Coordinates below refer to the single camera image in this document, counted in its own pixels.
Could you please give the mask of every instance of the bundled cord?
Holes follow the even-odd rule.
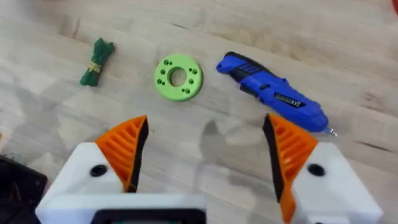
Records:
[[[103,67],[109,56],[114,51],[114,44],[112,42],[106,43],[102,38],[99,38],[94,44],[93,56],[87,68],[87,71],[80,79],[81,85],[97,86],[98,80]]]

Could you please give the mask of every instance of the cordless screwdriver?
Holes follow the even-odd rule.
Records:
[[[260,63],[235,52],[228,52],[217,71],[230,75],[240,90],[270,106],[285,119],[310,132],[324,131],[337,136],[328,126],[328,117],[316,101],[293,89],[285,78],[274,75]]]

